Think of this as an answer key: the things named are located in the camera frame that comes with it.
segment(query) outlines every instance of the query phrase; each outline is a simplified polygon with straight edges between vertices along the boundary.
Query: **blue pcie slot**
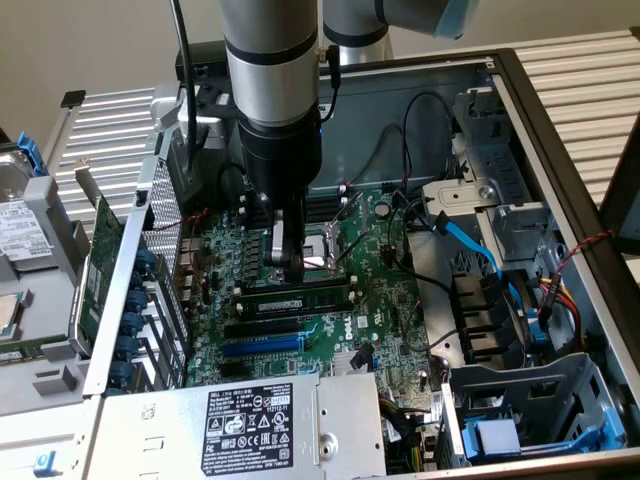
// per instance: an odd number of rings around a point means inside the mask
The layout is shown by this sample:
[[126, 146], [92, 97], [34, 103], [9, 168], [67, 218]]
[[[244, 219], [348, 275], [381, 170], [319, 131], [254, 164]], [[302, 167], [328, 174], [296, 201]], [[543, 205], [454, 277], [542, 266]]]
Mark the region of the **blue pcie slot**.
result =
[[258, 355], [261, 353], [304, 351], [304, 338], [298, 335], [268, 338], [251, 342], [228, 343], [222, 347], [225, 358]]

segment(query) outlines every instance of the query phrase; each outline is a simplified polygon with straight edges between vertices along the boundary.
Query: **green circuit board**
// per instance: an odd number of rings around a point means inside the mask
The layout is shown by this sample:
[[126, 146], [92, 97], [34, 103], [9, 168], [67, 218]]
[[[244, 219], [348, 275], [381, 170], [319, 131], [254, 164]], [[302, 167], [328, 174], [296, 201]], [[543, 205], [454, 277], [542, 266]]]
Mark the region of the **green circuit board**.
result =
[[[391, 205], [391, 196], [380, 190], [365, 191], [360, 203], [340, 222], [342, 247], [350, 245], [362, 233], [363, 216], [368, 233], [354, 248], [346, 268], [357, 277], [357, 286], [345, 286], [305, 291], [305, 302], [322, 303], [327, 299], [344, 303], [350, 290], [356, 292], [355, 303], [345, 311], [331, 311], [300, 317], [307, 340], [302, 352], [269, 353], [244, 356], [239, 360], [249, 374], [237, 380], [260, 379], [284, 375], [318, 372], [320, 375], [340, 374], [349, 367], [349, 359], [364, 342], [375, 347], [375, 374], [379, 391], [392, 397], [400, 406], [429, 407], [428, 388], [420, 390], [419, 373], [428, 371], [426, 355], [411, 352], [402, 339], [399, 323], [403, 322], [413, 344], [426, 341], [424, 323], [415, 315], [419, 301], [415, 280], [397, 269], [389, 269], [381, 260], [380, 246], [387, 243], [387, 220], [374, 215], [379, 202]], [[322, 224], [308, 225], [307, 237], [321, 232]], [[400, 216], [392, 225], [393, 242], [400, 242]], [[205, 267], [216, 272], [217, 289], [212, 293], [210, 306], [191, 309], [194, 346], [188, 366], [187, 386], [200, 386], [234, 381], [223, 378], [217, 365], [225, 362], [222, 346], [228, 343], [224, 327], [238, 322], [233, 287], [238, 279], [247, 286], [260, 287], [277, 283], [275, 270], [258, 262], [255, 252], [263, 247], [264, 232], [245, 231], [235, 225], [229, 214], [223, 214], [216, 224], [201, 234], [211, 246], [212, 261]], [[326, 271], [309, 272], [306, 279], [327, 276]], [[282, 294], [266, 294], [261, 303], [279, 302]]]
[[79, 302], [74, 306], [79, 309], [78, 326], [91, 341], [95, 340], [98, 334], [123, 230], [107, 201], [100, 197], [96, 208], [91, 250], [85, 262], [86, 271], [79, 289]]

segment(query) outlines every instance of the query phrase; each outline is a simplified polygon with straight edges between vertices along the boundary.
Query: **screw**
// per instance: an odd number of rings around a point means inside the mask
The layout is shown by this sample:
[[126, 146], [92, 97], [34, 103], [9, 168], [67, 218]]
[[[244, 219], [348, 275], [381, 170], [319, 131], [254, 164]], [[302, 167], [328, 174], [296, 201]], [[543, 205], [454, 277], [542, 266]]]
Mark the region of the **screw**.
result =
[[493, 193], [494, 191], [491, 187], [480, 187], [480, 190], [478, 190], [478, 195], [480, 195], [480, 198], [483, 200], [490, 200], [493, 198]]

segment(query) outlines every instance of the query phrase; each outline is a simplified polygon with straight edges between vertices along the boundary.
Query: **blue latch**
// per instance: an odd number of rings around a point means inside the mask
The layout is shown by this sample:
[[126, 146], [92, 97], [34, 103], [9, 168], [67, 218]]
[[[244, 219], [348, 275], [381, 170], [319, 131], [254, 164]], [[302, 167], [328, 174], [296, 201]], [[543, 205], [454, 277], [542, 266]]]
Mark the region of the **blue latch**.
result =
[[538, 321], [538, 312], [535, 308], [527, 309], [527, 323], [529, 325], [529, 331], [533, 337], [533, 343], [535, 345], [543, 346], [549, 343], [547, 334], [540, 328], [540, 322]]
[[44, 166], [44, 161], [42, 160], [42, 155], [40, 155], [40, 150], [38, 150], [36, 142], [22, 132], [20, 134], [20, 138], [18, 138], [18, 141], [16, 142], [16, 145], [18, 145], [18, 148], [29, 157], [31, 166], [33, 167], [33, 171], [37, 177], [44, 177], [49, 174], [49, 172], [47, 172], [47, 167]]
[[36, 457], [36, 462], [33, 464], [33, 476], [36, 478], [56, 477], [58, 472], [53, 469], [53, 461], [55, 460], [55, 457], [55, 451], [41, 453], [38, 455]]

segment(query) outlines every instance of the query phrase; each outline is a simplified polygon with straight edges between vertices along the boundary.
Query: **warning label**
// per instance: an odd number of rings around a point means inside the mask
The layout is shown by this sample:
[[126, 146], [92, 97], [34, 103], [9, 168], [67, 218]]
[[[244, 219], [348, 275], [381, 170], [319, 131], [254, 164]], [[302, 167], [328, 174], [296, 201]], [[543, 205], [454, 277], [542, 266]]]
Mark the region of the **warning label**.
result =
[[211, 392], [202, 447], [208, 477], [293, 466], [293, 384]]
[[51, 255], [40, 224], [21, 200], [0, 203], [0, 254], [12, 262]]

